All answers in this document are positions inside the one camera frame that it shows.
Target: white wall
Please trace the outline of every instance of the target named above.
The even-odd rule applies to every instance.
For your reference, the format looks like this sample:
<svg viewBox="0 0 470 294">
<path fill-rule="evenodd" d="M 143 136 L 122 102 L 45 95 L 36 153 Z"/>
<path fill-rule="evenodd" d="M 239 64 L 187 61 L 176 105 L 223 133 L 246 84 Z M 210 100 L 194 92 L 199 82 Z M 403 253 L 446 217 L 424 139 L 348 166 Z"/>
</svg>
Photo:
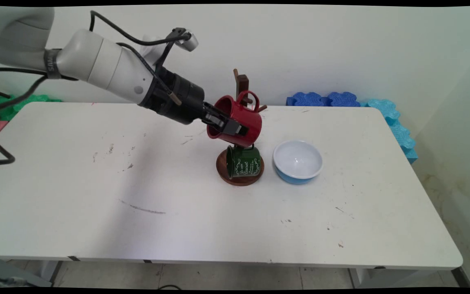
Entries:
<svg viewBox="0 0 470 294">
<path fill-rule="evenodd" d="M 416 136 L 412 166 L 462 253 L 470 279 L 470 68 Z"/>
<path fill-rule="evenodd" d="M 49 48 L 88 28 L 94 9 L 131 35 L 191 29 L 200 46 L 172 49 L 165 66 L 203 87 L 206 99 L 235 94 L 233 68 L 264 104 L 297 91 L 350 91 L 391 99 L 415 136 L 470 65 L 470 7 L 153 5 L 58 7 Z M 126 41 L 96 19 L 95 32 Z M 23 93 L 34 77 L 0 74 L 0 91 Z M 37 93 L 67 102 L 126 102 L 83 82 L 47 81 Z"/>
</svg>

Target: blue and white bowl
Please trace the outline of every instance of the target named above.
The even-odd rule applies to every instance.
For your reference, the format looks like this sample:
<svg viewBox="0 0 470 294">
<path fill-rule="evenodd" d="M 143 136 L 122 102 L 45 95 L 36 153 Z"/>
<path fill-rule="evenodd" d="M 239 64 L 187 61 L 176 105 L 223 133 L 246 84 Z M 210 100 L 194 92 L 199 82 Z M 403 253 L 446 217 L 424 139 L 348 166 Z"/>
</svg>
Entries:
<svg viewBox="0 0 470 294">
<path fill-rule="evenodd" d="M 322 156 L 304 141 L 286 141 L 273 151 L 273 164 L 278 175 L 288 183 L 304 184 L 322 170 Z"/>
</svg>

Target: light blue foam block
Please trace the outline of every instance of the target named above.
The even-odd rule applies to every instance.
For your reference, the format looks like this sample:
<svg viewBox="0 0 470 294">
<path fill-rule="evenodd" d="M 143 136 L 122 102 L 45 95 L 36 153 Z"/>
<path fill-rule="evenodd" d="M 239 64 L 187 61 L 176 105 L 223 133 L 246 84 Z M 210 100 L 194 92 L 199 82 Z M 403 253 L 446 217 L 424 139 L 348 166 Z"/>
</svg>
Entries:
<svg viewBox="0 0 470 294">
<path fill-rule="evenodd" d="M 405 154 L 405 157 L 407 160 L 409 160 L 409 163 L 412 164 L 418 159 L 418 155 L 416 155 L 416 151 L 414 149 L 411 149 L 409 152 Z"/>
<path fill-rule="evenodd" d="M 380 110 L 388 125 L 393 125 L 400 117 L 400 112 L 396 110 L 397 105 L 387 99 L 369 99 L 367 101 L 366 107 L 373 107 Z"/>
<path fill-rule="evenodd" d="M 409 130 L 403 125 L 401 125 L 398 120 L 396 120 L 393 125 L 390 125 L 389 127 L 393 132 L 393 135 L 395 136 L 395 139 L 397 140 L 401 149 L 403 150 L 403 153 L 407 154 L 408 152 L 410 152 L 416 145 L 416 142 L 409 136 Z"/>
</svg>

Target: red mug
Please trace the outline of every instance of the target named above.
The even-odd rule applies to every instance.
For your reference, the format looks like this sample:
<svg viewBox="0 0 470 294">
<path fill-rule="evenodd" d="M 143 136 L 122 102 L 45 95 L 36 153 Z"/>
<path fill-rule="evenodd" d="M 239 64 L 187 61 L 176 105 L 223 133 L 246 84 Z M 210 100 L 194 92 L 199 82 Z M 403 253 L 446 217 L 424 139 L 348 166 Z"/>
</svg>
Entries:
<svg viewBox="0 0 470 294">
<path fill-rule="evenodd" d="M 241 104 L 242 98 L 246 94 L 251 94 L 255 97 L 255 109 L 251 110 Z M 206 129 L 208 131 L 208 136 L 211 139 L 219 138 L 241 147 L 250 147 L 255 143 L 262 129 L 262 118 L 258 112 L 259 97 L 257 97 L 255 93 L 252 91 L 242 91 L 239 94 L 239 97 L 237 97 L 237 101 L 234 101 L 230 95 L 225 95 L 215 103 L 215 107 L 224 112 L 231 119 L 234 119 L 241 125 L 246 126 L 248 128 L 248 132 L 244 136 L 239 134 L 223 134 L 208 125 Z"/>
</svg>

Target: blue foam block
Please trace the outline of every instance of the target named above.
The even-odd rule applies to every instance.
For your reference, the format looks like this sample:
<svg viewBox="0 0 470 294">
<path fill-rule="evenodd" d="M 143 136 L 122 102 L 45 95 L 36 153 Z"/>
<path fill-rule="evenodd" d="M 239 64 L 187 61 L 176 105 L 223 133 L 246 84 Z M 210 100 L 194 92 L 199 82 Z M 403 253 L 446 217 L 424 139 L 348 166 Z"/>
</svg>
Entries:
<svg viewBox="0 0 470 294">
<path fill-rule="evenodd" d="M 401 125 L 398 120 L 396 120 L 393 125 L 390 125 L 389 127 L 391 128 L 395 139 L 403 150 L 403 153 L 409 153 L 416 145 L 416 142 L 409 136 L 409 130 Z"/>
<path fill-rule="evenodd" d="M 393 125 L 400 117 L 400 112 L 396 110 L 397 105 L 387 99 L 370 99 L 367 101 L 366 107 L 373 107 L 380 110 L 384 119 L 388 122 L 388 125 Z"/>
<path fill-rule="evenodd" d="M 405 157 L 407 160 L 409 160 L 409 163 L 412 164 L 418 159 L 418 155 L 416 155 L 416 151 L 414 149 L 411 149 L 409 152 L 405 154 Z"/>
<path fill-rule="evenodd" d="M 328 95 L 328 98 L 332 100 L 331 106 L 334 107 L 360 107 L 360 103 L 357 102 L 357 97 L 353 93 L 343 92 L 340 94 L 332 92 Z"/>
<path fill-rule="evenodd" d="M 286 98 L 287 106 L 324 106 L 322 97 L 314 92 L 304 94 L 298 92 L 293 97 Z"/>
<path fill-rule="evenodd" d="M 331 103 L 333 102 L 329 97 L 322 97 L 321 100 L 324 106 L 331 106 Z"/>
</svg>

